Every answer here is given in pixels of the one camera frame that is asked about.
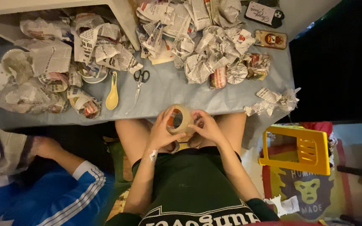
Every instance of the black t-shirt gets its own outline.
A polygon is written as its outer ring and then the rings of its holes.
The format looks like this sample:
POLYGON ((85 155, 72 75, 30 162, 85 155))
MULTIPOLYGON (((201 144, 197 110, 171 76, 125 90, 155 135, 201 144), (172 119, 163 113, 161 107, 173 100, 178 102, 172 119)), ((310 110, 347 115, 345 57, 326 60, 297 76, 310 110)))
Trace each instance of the black t-shirt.
POLYGON ((106 225, 234 226, 277 220, 262 200, 239 199, 224 175, 219 155, 160 154, 148 213, 143 218, 119 213, 106 225))

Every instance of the table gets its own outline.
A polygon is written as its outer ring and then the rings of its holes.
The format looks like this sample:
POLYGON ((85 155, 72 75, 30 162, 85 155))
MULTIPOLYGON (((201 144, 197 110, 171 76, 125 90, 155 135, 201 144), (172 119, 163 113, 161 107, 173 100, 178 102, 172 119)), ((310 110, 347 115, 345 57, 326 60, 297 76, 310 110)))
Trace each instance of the table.
MULTIPOLYGON (((300 21, 299 17, 295 18, 295 20, 291 19, 295 11, 291 12, 291 10, 288 10, 290 8, 284 8, 283 4, 286 4, 286 1, 281 0, 280 5, 286 18, 284 20, 285 24, 280 28, 273 29, 245 19, 246 6, 243 6, 243 11, 240 15, 240 19, 245 23, 242 28, 252 34, 255 30, 261 29, 287 33, 289 37, 292 35, 295 36, 297 33, 295 30, 297 30, 298 27, 301 26, 305 28, 307 25, 298 25, 299 23, 297 23, 297 21, 300 21)), ((313 4, 308 2, 304 4, 306 7, 302 4, 299 5, 301 6, 299 15, 306 17, 305 20, 308 20, 308 18, 317 19, 331 7, 327 0, 322 0, 321 3, 318 4, 320 6, 313 6, 313 4), (302 13, 303 11, 314 11, 320 15, 304 14, 302 13)), ((0 48, 0 56, 7 51, 7 48, 6 46, 0 48)), ((43 113, 38 116, 13 113, 0 108, 0 128, 7 130, 17 127, 46 125, 93 125, 116 119, 153 118, 173 103, 184 104, 190 109, 203 109, 213 115, 241 112, 244 106, 251 106, 261 101, 255 94, 263 87, 279 93, 283 93, 286 89, 294 88, 288 47, 285 50, 279 50, 251 46, 249 52, 272 55, 272 64, 268 76, 263 81, 244 80, 237 85, 227 84, 222 90, 209 89, 208 81, 203 84, 187 84, 184 70, 176 69, 173 62, 152 65, 150 60, 141 59, 140 53, 137 52, 135 53, 137 61, 144 65, 143 70, 150 71, 151 76, 149 81, 142 85, 136 105, 134 104, 137 88, 136 82, 130 73, 121 71, 118 72, 117 78, 119 102, 114 110, 108 110, 105 107, 105 98, 108 96, 111 88, 111 76, 108 76, 100 83, 85 83, 83 86, 86 92, 96 97, 99 101, 102 101, 102 112, 100 117, 96 119, 87 119, 84 116, 79 116, 73 108, 62 114, 43 113)), ((268 126, 286 115, 287 112, 277 108, 271 117, 264 114, 248 117, 244 132, 243 147, 252 147, 253 142, 257 141, 261 133, 268 126)))

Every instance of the phone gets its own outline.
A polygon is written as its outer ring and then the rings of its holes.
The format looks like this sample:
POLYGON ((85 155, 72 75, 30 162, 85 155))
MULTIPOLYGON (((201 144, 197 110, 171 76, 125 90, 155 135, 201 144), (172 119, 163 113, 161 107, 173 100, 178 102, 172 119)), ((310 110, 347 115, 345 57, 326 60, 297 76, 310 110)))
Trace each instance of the phone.
POLYGON ((250 2, 245 13, 245 18, 272 28, 278 28, 282 25, 284 13, 281 10, 250 2))
POLYGON ((287 47, 287 34, 256 30, 254 45, 273 49, 285 49, 287 47))

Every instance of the tape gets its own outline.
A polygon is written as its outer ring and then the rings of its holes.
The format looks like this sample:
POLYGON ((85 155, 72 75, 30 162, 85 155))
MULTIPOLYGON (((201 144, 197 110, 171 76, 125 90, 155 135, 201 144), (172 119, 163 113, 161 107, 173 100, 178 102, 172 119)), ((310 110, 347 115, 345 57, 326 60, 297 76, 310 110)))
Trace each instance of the tape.
POLYGON ((167 121, 167 131, 171 135, 186 133, 187 136, 190 136, 194 134, 195 131, 192 128, 188 127, 189 124, 194 124, 194 119, 191 116, 191 112, 186 107, 179 104, 170 105, 167 108, 166 112, 169 111, 173 106, 174 106, 174 111, 171 114, 170 119, 167 121), (177 128, 175 128, 174 124, 177 124, 176 116, 180 112, 182 114, 182 121, 181 124, 177 128))

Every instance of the ceramic spoon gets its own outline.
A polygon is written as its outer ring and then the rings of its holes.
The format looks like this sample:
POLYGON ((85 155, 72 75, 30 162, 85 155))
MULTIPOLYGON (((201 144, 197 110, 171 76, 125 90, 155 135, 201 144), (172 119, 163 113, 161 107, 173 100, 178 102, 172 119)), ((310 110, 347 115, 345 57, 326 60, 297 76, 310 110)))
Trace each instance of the ceramic spoon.
POLYGON ((117 93, 117 72, 113 72, 111 79, 111 91, 106 99, 106 107, 108 110, 113 110, 118 104, 118 93, 117 93))

